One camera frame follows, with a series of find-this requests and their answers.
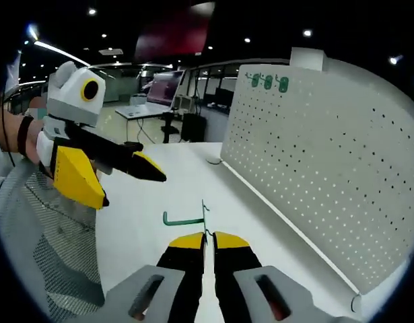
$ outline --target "white table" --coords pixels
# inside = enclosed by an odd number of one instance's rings
[[[211,210],[207,214],[211,232],[247,240],[262,265],[273,265],[305,286],[320,309],[357,318],[350,310],[354,293],[315,251],[225,165],[206,162],[205,158],[219,157],[220,149],[220,143],[146,146],[145,153],[166,173],[165,183],[137,180],[119,171],[102,175],[110,201],[96,218],[104,294],[145,264],[155,265],[173,239],[203,231],[202,223],[165,226],[162,213],[167,211],[169,220],[200,218],[204,199]],[[214,292],[211,237],[205,257],[196,322],[223,322]]]

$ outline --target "pegboard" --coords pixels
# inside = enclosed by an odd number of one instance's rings
[[[361,293],[414,247],[414,106],[336,75],[241,66],[221,157]]]

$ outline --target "green metal hook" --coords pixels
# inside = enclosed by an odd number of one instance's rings
[[[202,200],[202,219],[193,219],[193,220],[182,220],[182,221],[168,221],[168,212],[164,211],[163,214],[163,221],[165,225],[172,226],[172,225],[186,225],[186,224],[197,224],[197,223],[204,223],[204,235],[205,235],[205,243],[208,244],[207,241],[207,234],[212,236],[211,232],[207,229],[207,223],[205,221],[205,211],[209,211],[207,206],[204,204],[204,200]]]
[[[164,211],[164,224],[165,225],[186,225],[186,224],[196,224],[202,223],[204,219],[193,219],[193,220],[184,220],[184,221],[168,221],[168,213]]]

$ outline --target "gray gripper housing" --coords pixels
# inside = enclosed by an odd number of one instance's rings
[[[289,316],[282,323],[352,323],[354,319],[334,317],[318,309],[313,304],[311,292],[296,283],[273,266],[236,271],[234,276],[253,323],[276,323],[271,306],[259,285],[260,281],[267,282],[271,293],[277,301],[287,308]]]
[[[166,323],[183,276],[184,271],[144,266],[111,289],[106,294],[104,306],[97,312],[78,316],[66,322]],[[143,307],[151,285],[158,282],[160,282],[159,287],[151,299],[145,318],[143,320],[133,318],[131,312]]]

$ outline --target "computer monitor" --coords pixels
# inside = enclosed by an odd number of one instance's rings
[[[215,103],[221,104],[223,106],[230,107],[232,105],[232,99],[234,98],[233,91],[230,91],[228,89],[215,89],[215,95],[214,95]]]
[[[147,102],[171,108],[183,73],[183,71],[171,71],[154,75]]]

